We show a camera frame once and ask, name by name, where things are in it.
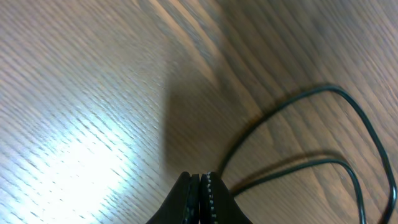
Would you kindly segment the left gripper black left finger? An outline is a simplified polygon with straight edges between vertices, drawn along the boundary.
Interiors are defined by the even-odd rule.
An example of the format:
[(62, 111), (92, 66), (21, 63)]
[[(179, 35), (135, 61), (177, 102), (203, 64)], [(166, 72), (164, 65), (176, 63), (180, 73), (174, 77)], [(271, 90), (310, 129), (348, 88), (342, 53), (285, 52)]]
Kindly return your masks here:
[(199, 186), (198, 174), (182, 172), (147, 224), (199, 224)]

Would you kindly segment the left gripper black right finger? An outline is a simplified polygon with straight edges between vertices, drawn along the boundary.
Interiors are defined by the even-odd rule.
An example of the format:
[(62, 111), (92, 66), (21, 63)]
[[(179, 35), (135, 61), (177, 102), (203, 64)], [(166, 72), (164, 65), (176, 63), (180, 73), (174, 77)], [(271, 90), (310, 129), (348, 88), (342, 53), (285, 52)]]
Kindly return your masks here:
[(216, 172), (201, 176), (199, 189), (201, 224), (251, 224)]

